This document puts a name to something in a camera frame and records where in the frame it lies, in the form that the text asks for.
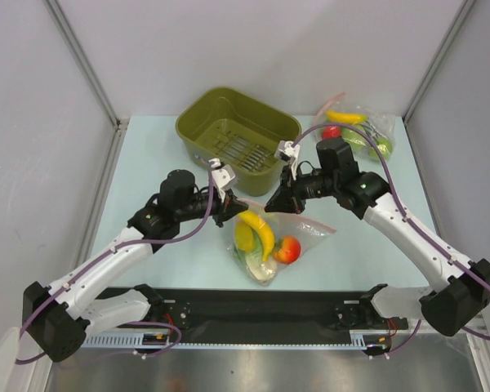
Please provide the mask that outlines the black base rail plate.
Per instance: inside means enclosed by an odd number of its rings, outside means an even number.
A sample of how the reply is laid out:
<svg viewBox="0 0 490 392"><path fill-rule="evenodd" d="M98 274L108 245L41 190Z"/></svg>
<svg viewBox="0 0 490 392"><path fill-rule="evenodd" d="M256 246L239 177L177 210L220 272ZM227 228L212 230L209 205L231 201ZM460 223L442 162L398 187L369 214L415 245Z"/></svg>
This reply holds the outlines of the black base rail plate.
<svg viewBox="0 0 490 392"><path fill-rule="evenodd" d="M151 300L147 320L171 321L184 344L333 345L355 331L410 328L405 318L382 318L366 292L139 288Z"/></svg>

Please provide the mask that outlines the fake napa cabbage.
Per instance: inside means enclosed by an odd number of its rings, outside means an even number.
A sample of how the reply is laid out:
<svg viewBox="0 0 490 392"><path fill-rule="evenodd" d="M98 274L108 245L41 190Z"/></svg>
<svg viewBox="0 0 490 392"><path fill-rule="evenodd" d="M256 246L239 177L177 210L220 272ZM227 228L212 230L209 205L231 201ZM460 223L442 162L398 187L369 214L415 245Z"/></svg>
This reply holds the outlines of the fake napa cabbage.
<svg viewBox="0 0 490 392"><path fill-rule="evenodd" d="M249 277L260 285L269 285L277 274L277 263L262 260L261 251L244 252L234 248L234 259Z"/></svg>

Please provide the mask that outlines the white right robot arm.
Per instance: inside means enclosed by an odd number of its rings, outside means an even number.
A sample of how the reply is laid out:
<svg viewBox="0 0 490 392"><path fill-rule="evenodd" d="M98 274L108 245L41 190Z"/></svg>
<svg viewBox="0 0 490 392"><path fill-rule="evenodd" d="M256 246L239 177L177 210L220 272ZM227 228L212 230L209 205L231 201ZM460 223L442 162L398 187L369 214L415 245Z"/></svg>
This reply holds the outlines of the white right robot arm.
<svg viewBox="0 0 490 392"><path fill-rule="evenodd" d="M333 197L344 209L384 234L423 274L425 287L380 284L368 292L360 317L380 327L393 317L424 319L435 331L454 336L490 302L490 262L472 261L432 233L401 204L390 183L360 171L350 146L339 138L316 145L320 166L298 169L300 148L281 141L275 157L286 164L266 212L301 214L310 199Z"/></svg>

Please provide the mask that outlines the red fake tomato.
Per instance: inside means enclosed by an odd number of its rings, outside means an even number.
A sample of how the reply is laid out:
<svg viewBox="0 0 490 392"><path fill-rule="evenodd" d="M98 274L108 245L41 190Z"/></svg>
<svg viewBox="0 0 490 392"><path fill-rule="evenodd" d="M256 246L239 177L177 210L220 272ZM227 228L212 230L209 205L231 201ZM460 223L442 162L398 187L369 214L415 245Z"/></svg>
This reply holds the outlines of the red fake tomato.
<svg viewBox="0 0 490 392"><path fill-rule="evenodd" d="M323 140L341 137L341 128L339 126L327 126L323 129L321 138Z"/></svg>
<svg viewBox="0 0 490 392"><path fill-rule="evenodd" d="M272 257L283 265L290 265L301 256L301 243L291 235L279 239L274 245Z"/></svg>

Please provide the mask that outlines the large green fake apple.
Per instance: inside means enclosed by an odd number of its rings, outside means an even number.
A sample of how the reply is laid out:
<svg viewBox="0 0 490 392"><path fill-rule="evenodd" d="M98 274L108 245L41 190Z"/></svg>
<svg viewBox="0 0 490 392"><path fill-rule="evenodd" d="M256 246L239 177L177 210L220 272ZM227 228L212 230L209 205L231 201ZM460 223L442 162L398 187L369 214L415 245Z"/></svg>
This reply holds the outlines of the large green fake apple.
<svg viewBox="0 0 490 392"><path fill-rule="evenodd" d="M359 124L353 125L358 131L353 131L348 127L341 127L342 139L350 145L350 148L354 153L366 153L369 144L363 138L366 134L363 127Z"/></svg>

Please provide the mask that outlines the clear zip top bag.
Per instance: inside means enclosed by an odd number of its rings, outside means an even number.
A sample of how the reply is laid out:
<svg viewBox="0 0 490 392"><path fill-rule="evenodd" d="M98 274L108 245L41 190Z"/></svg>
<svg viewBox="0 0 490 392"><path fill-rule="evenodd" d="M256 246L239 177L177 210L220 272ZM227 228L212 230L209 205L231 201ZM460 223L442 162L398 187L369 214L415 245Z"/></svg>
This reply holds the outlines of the clear zip top bag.
<svg viewBox="0 0 490 392"><path fill-rule="evenodd" d="M270 285L279 272L336 233L317 220L266 212L258 202L241 201L247 210L231 220L227 249L235 264L258 285Z"/></svg>

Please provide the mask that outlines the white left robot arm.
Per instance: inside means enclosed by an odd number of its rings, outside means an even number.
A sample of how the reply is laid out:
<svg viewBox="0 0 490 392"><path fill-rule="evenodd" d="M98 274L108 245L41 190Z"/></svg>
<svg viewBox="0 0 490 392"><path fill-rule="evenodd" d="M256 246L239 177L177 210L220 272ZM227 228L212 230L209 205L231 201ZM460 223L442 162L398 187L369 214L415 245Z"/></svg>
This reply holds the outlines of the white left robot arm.
<svg viewBox="0 0 490 392"><path fill-rule="evenodd" d="M163 319L158 295L146 285L99 299L99 295L133 265L163 246L191 239L209 219L221 227L247 210L232 188L232 167L209 162L206 189L197 189L194 174L171 171L126 227L97 256L47 286L31 283L24 290L21 334L29 334L54 363L73 355L92 335L123 324L153 327Z"/></svg>

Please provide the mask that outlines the clear zip bag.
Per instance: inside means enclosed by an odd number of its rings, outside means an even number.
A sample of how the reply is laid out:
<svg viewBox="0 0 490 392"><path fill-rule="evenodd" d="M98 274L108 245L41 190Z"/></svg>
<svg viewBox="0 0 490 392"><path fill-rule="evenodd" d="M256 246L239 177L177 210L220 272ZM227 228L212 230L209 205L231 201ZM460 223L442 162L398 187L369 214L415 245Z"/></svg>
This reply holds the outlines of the clear zip bag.
<svg viewBox="0 0 490 392"><path fill-rule="evenodd" d="M227 249L235 264L258 285L270 285L279 272L336 233L317 220L266 212L258 202L241 201L247 210L231 220Z"/></svg>
<svg viewBox="0 0 490 392"><path fill-rule="evenodd" d="M369 109L368 107L350 103L345 99L345 96L346 94L344 92L333 96L315 114L311 122L311 125L317 126L323 124L323 127L320 127L319 129L313 131L314 139L316 141L321 141L322 140L321 135L323 129L327 126L348 127L353 131L358 131L355 127L353 127L352 124L345 124L341 122L329 122L325 115L325 113L328 110L334 110L343 113L360 113L360 114L366 114L368 116L368 120L366 122L360 123L359 125L361 125L364 131L366 132L366 134L363 135L363 138L367 141L369 146L367 147L366 153L355 153L355 154L364 156L366 158L370 158L368 156L368 150L371 147L373 147L379 155L380 152L377 150L376 147L376 139L382 137L392 142L393 152L394 152L394 118L389 114L380 113L377 112L376 110Z"/></svg>

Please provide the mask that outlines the aluminium frame post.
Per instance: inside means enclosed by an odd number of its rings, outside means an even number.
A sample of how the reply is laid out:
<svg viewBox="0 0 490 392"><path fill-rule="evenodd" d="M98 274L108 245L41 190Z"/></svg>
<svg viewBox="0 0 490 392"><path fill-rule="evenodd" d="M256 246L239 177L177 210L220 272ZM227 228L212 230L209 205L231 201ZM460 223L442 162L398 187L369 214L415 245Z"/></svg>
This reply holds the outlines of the aluminium frame post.
<svg viewBox="0 0 490 392"><path fill-rule="evenodd" d="M69 18L65 14L64 8L59 1L56 0L43 0L42 3L48 10L51 18L53 19L56 28L60 32L66 46L68 47L71 56L74 58L78 69L82 73L87 85L90 87L93 96L96 98L102 112L109 120L109 123L117 129L120 123L114 107L112 106L110 99L94 70L87 53L83 49L82 44L75 33L73 26L70 24Z"/></svg>
<svg viewBox="0 0 490 392"><path fill-rule="evenodd" d="M407 126L412 119L413 114L416 112L417 107L422 102L426 92L429 90L430 86L434 82L436 75L443 66L443 63L448 58L448 54L451 51L455 41L460 35L461 31L465 27L467 20L470 18L475 5L478 2L476 0L465 0L461 3L454 19L447 32L444 34L438 49L436 50L432 61L421 79L417 89L415 90L412 98L404 111L402 116L403 124Z"/></svg>

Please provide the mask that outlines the yellow fake banana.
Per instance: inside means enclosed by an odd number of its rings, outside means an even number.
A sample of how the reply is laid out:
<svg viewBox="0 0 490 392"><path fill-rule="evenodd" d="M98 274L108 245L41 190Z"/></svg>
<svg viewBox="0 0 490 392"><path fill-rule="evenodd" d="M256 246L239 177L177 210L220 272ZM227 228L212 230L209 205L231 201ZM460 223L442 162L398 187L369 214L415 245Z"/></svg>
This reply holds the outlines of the yellow fake banana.
<svg viewBox="0 0 490 392"><path fill-rule="evenodd" d="M368 120L368 116L366 114L360 113L343 113L334 110L328 110L325 115L327 120L332 123L345 123L355 125L364 123Z"/></svg>
<svg viewBox="0 0 490 392"><path fill-rule="evenodd" d="M262 261L266 262L269 259L271 252L274 250L274 231L261 216L257 215L252 210L240 212L238 217L245 224L249 225L260 238L262 244Z"/></svg>

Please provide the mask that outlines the left aluminium frame post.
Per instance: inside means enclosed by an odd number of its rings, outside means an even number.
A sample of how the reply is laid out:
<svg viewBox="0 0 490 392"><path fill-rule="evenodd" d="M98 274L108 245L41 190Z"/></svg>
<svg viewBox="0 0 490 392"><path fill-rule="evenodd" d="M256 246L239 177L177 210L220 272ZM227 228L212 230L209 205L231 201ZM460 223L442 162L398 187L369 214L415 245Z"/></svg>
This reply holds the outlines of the left aluminium frame post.
<svg viewBox="0 0 490 392"><path fill-rule="evenodd" d="M82 73L87 85L90 87L93 96L96 98L102 112L109 120L109 123L117 129L120 123L114 107L112 106L110 99L94 70L87 53L83 49L82 44L75 33L73 26L70 24L69 18L65 14L64 8L59 1L56 0L43 0L42 3L48 10L51 18L53 19L56 28L60 32L66 46L68 47L71 56L74 58L78 69Z"/></svg>

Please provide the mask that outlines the olive green plastic bin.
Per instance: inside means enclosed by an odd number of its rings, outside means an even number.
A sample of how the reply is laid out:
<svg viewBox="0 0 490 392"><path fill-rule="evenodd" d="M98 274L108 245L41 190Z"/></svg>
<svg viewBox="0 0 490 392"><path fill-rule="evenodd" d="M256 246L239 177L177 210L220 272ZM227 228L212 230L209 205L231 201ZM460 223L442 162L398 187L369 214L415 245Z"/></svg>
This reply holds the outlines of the olive green plastic bin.
<svg viewBox="0 0 490 392"><path fill-rule="evenodd" d="M218 158L238 177L237 188L263 196L278 183L274 157L282 140L295 140L301 125L291 115L230 87L206 91L176 120L176 133L191 159Z"/></svg>

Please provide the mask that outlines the small green fake apple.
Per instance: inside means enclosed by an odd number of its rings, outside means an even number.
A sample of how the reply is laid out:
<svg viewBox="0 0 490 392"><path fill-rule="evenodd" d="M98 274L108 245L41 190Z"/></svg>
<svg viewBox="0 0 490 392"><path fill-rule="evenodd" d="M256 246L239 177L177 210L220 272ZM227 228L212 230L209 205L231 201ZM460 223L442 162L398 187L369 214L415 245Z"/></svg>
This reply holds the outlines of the small green fake apple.
<svg viewBox="0 0 490 392"><path fill-rule="evenodd" d="M390 140L388 140L384 137L377 138L376 139L376 147L377 147L377 150L380 152L380 154L384 160L390 159L391 154L393 153L393 144ZM375 159L375 160L379 159L379 155L373 147L371 147L368 150L368 156L370 158Z"/></svg>

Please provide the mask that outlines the right aluminium frame post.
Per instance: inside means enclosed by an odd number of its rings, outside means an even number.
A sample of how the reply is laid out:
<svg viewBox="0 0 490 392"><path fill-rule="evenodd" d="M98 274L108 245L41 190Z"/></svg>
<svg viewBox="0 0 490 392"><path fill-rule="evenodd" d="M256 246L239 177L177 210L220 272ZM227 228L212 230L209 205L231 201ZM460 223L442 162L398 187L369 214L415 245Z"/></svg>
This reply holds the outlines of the right aluminium frame post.
<svg viewBox="0 0 490 392"><path fill-rule="evenodd" d="M478 2L476 0L465 0L461 3L454 19L447 32L444 34L438 49L436 50L432 61L421 79L417 89L415 90L412 98L404 111L402 116L403 124L407 126L412 119L413 114L416 112L417 107L422 102L426 92L429 90L430 86L434 82L436 75L443 66L443 63L448 58L448 54L451 51L455 41L460 35L461 31L465 27L467 20L470 18L475 5Z"/></svg>

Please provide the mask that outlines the far clear zip bag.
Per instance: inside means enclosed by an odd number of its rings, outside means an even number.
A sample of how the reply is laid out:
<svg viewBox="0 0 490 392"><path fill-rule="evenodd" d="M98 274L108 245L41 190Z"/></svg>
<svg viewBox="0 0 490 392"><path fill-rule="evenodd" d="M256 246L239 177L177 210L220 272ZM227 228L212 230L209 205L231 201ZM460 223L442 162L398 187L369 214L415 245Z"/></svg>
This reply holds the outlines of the far clear zip bag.
<svg viewBox="0 0 490 392"><path fill-rule="evenodd" d="M323 129L327 126L348 127L353 131L358 131L355 127L353 127L352 124L345 124L341 122L329 122L325 115L325 113L328 110L334 110L343 113L360 113L360 114L366 114L368 116L368 120L366 122L360 123L359 125L361 125L364 131L366 132L366 134L363 135L363 138L367 141L369 146L367 147L366 153L355 153L355 154L364 156L366 158L370 158L368 156L368 150L371 147L373 147L379 155L380 152L377 150L376 147L376 139L382 137L392 142L393 152L394 152L394 118L389 114L380 113L377 112L376 110L369 109L368 107L350 103L345 99L345 96L346 94L344 92L333 96L315 114L311 122L311 125L317 126L323 124L323 127L320 127L319 129L313 131L314 139L316 141L321 141L322 140L321 135Z"/></svg>

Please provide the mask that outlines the yellow fake lemon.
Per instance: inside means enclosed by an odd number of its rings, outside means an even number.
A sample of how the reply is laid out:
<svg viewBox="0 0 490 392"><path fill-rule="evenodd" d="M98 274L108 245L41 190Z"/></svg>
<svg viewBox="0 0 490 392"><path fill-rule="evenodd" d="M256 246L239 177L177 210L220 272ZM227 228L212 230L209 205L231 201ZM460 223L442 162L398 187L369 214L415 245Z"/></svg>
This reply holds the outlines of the yellow fake lemon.
<svg viewBox="0 0 490 392"><path fill-rule="evenodd" d="M251 252L256 246L252 228L241 220L234 227L234 245L242 252Z"/></svg>

